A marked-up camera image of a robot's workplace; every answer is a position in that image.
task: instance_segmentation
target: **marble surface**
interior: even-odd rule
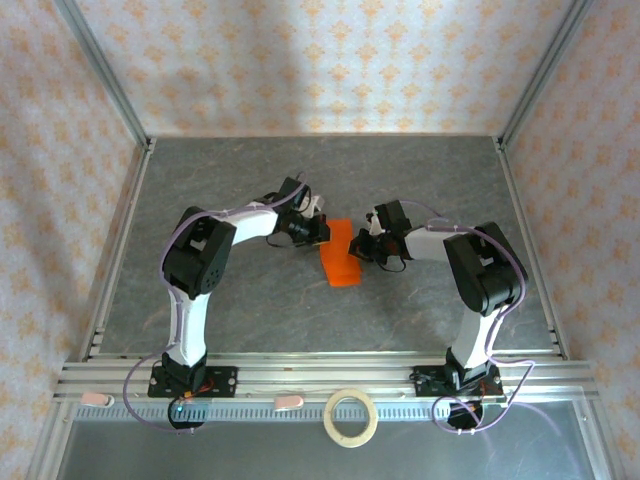
[[[529,268],[507,184],[488,137],[296,137],[159,139],[128,239],[102,352],[143,353],[166,344],[169,297],[159,255],[185,208],[232,208],[277,190],[304,170],[329,218],[354,233],[379,203],[429,203],[459,224],[493,220]],[[407,208],[414,225],[426,220]],[[363,264],[362,284],[331,288],[317,250],[236,245],[209,302],[214,352],[423,351],[442,354],[463,304],[449,266],[409,262],[403,273]],[[533,278],[504,323],[498,349],[551,349]]]

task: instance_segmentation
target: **floral wallpaper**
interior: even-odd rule
[[[0,30],[0,477],[21,479],[86,331],[135,143],[53,1],[3,6]]]
[[[151,135],[502,133],[570,0],[79,0]]]
[[[572,355],[640,478],[640,8],[598,1],[508,154]]]

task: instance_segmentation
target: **gray table surface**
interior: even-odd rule
[[[185,208],[232,208],[304,170],[329,218],[365,214],[393,199],[426,202],[462,225],[495,221],[529,271],[524,304],[497,349],[551,350],[547,322],[499,159],[488,137],[159,139],[128,238],[102,352],[165,345],[169,297],[159,255]],[[407,209],[414,225],[427,215]],[[214,352],[422,351],[442,354],[463,311],[448,265],[409,262],[403,273],[362,265],[362,284],[331,288],[315,248],[236,245],[209,302]]]
[[[333,443],[322,422],[219,422],[178,437],[126,419],[74,421],[58,478],[593,479],[571,403],[534,408],[515,404],[474,436],[426,422],[380,422],[373,438],[353,449]],[[346,427],[344,434],[358,432]]]

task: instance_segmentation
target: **masking tape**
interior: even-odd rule
[[[345,398],[355,398],[360,400],[367,409],[367,415],[369,417],[367,426],[360,435],[356,435],[355,437],[347,437],[346,435],[343,435],[338,431],[333,423],[333,411],[338,406],[338,403]],[[331,395],[326,407],[324,408],[324,428],[327,431],[327,434],[329,434],[329,437],[331,437],[331,439],[341,447],[360,447],[371,440],[373,434],[376,433],[376,428],[378,428],[378,411],[376,410],[376,406],[373,404],[373,401],[366,393],[356,390],[355,388],[339,390]]]

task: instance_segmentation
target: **orange block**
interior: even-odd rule
[[[332,287],[360,285],[360,264],[349,255],[349,244],[353,240],[350,218],[327,220],[331,229],[331,240],[320,245],[320,260]]]

